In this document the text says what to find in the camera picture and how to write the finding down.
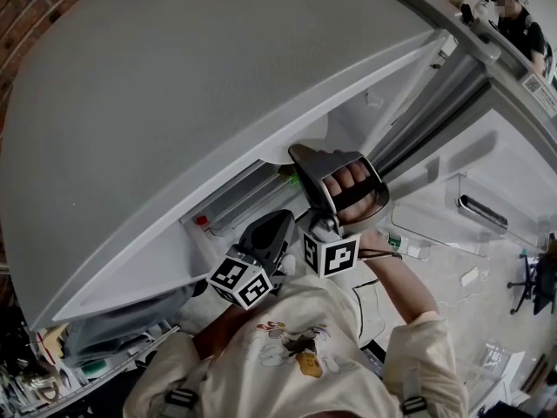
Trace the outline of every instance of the black strap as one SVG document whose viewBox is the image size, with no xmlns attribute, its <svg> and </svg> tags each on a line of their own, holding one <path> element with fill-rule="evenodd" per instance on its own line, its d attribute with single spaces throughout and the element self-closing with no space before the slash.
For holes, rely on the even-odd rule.
<svg viewBox="0 0 557 418">
<path fill-rule="evenodd" d="M 339 195 L 332 197 L 337 212 L 358 203 L 378 187 L 376 178 L 368 177 L 348 189 L 343 189 Z"/>
</svg>

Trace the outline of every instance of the gray refrigerator door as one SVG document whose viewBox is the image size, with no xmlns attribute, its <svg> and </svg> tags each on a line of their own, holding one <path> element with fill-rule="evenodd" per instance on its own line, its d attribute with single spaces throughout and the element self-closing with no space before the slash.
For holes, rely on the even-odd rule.
<svg viewBox="0 0 557 418">
<path fill-rule="evenodd" d="M 103 298 L 100 280 L 438 32 L 397 0 L 80 1 L 24 60 L 3 136 L 3 236 L 30 327 Z M 146 280 L 164 271 L 145 263 Z M 109 308 L 138 300 L 113 289 Z"/>
</svg>

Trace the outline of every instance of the cable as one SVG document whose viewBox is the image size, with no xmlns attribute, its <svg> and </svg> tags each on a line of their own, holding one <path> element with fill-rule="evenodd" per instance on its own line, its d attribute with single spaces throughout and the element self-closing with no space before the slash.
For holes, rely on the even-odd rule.
<svg viewBox="0 0 557 418">
<path fill-rule="evenodd" d="M 374 259 L 382 259 L 384 257 L 396 257 L 402 260 L 402 255 L 394 251 L 380 251 L 378 249 L 360 249 L 358 252 L 358 259 L 361 261 L 368 261 Z"/>
<path fill-rule="evenodd" d="M 359 285 L 357 287 L 352 288 L 352 290 L 354 291 L 354 294 L 356 294 L 356 298 L 358 299 L 358 306 L 359 306 L 359 335 L 358 335 L 358 339 L 360 339 L 362 337 L 362 334 L 364 333 L 364 309 L 362 307 L 362 301 L 361 298 L 359 297 L 358 292 L 356 291 L 359 288 L 363 288 L 363 287 L 367 287 L 369 285 L 375 285 L 376 283 L 379 282 L 379 279 L 375 279 L 372 280 L 371 282 L 367 282 L 364 283 L 363 285 Z M 386 330 L 386 320 L 383 319 L 383 316 L 381 315 L 381 312 L 379 310 L 379 296 L 377 294 L 377 288 L 373 287 L 373 291 L 375 292 L 375 300 L 377 301 L 377 314 L 379 315 L 379 317 L 381 318 L 381 320 L 383 321 L 383 329 L 381 330 L 381 333 L 379 333 L 377 336 L 374 337 L 374 339 L 379 338 Z"/>
</svg>

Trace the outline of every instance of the chair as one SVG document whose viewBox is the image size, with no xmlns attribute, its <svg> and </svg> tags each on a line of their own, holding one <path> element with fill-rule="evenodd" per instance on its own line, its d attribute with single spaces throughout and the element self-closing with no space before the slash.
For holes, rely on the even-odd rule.
<svg viewBox="0 0 557 418">
<path fill-rule="evenodd" d="M 528 258 L 525 254 L 521 254 L 520 258 L 524 259 L 526 280 L 519 283 L 507 283 L 507 288 L 509 289 L 512 287 L 524 287 L 519 305 L 511 310 L 511 314 L 518 313 L 524 300 L 532 299 L 532 295 L 534 295 L 534 315 L 539 314 L 549 304 L 551 304 L 551 313 L 553 313 L 557 255 L 547 253 L 540 257 L 538 263 L 535 264 L 528 264 Z"/>
</svg>

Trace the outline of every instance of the refrigerator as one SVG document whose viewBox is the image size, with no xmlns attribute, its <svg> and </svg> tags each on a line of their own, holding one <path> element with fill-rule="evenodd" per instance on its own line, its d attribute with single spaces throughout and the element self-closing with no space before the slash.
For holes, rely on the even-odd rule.
<svg viewBox="0 0 557 418">
<path fill-rule="evenodd" d="M 557 99 L 504 40 L 445 0 L 82 0 L 25 58 L 3 135 L 28 325 L 193 284 L 254 219 L 301 215 L 299 142 L 369 157 L 411 258 L 543 251 Z"/>
</svg>

